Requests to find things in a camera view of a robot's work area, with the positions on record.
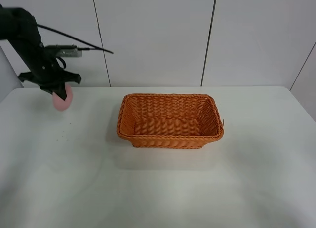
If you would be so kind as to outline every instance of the basket rim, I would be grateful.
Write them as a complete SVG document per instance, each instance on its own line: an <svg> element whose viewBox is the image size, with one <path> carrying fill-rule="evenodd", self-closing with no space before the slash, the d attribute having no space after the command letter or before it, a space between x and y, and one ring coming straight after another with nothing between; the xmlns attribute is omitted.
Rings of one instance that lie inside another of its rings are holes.
<svg viewBox="0 0 316 228"><path fill-rule="evenodd" d="M137 97L137 96L164 96L164 97L190 97L190 98L207 98L211 104L212 104L212 110L216 115L216 127L218 128L218 133L214 136L182 136L182 135L136 135L136 134L125 134L121 132L121 115L123 115L124 111L126 110L126 103L128 99L132 97ZM117 124L117 135L123 138L130 138L130 139L161 139L161 140L168 140L168 139L221 139L224 135L224 128L223 124L220 120L220 115L217 109L217 106L215 104L214 99L207 95L207 94L177 94L177 93L171 93L171 94L163 94L163 93L131 93L123 98L123 102L119 111L119 116L118 116L118 124Z"/></svg>

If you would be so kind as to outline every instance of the black cable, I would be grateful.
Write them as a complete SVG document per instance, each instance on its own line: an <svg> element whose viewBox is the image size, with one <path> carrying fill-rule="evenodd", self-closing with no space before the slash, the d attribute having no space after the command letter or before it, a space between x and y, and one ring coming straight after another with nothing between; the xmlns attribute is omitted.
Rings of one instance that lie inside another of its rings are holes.
<svg viewBox="0 0 316 228"><path fill-rule="evenodd" d="M53 29L53 28L50 28L50 27L47 27L47 26L44 26L44 25L41 25L41 24L37 24L37 23L36 23L35 25L36 25L37 27L40 27L40 28L49 30L49 31L51 31L51 32L58 33L58 34L60 34L60 35L62 35L62 36L66 36L66 37L68 37L68 38L70 38L70 39L74 39L74 40L79 41L79 42L81 42L81 43L83 43L83 44L86 44L86 45L89 45L89 46L91 46L91 47L94 47L95 50L102 50L102 51L108 52L108 53L110 53L110 54L113 54L112 51L109 51L109 50L106 50L106 49L97 47L97 46L92 45L92 44L90 44L90 43L88 43L88 42L85 42L84 40L78 39L78 38L73 37L73 36L71 36L71 35L69 35L69 34L66 34L66 33L63 33L63 32L61 32L61 31L55 30L55 29Z"/></svg>

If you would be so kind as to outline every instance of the orange wicker basket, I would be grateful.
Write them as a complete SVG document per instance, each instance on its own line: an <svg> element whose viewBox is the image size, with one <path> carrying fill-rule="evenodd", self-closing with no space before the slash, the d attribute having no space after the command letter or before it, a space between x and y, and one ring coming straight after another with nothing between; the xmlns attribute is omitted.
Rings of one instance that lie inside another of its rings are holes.
<svg viewBox="0 0 316 228"><path fill-rule="evenodd" d="M196 149L224 135L215 101L204 94L129 94L117 134L134 147Z"/></svg>

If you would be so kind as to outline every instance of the white table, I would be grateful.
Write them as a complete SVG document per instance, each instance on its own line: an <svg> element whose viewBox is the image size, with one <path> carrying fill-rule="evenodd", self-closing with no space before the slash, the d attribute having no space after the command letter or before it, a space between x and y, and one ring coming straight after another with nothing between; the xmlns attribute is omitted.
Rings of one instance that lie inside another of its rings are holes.
<svg viewBox="0 0 316 228"><path fill-rule="evenodd" d="M1 228L316 227L316 123L282 87L38 89L0 103ZM206 93L225 120L199 150L116 135L128 93Z"/></svg>

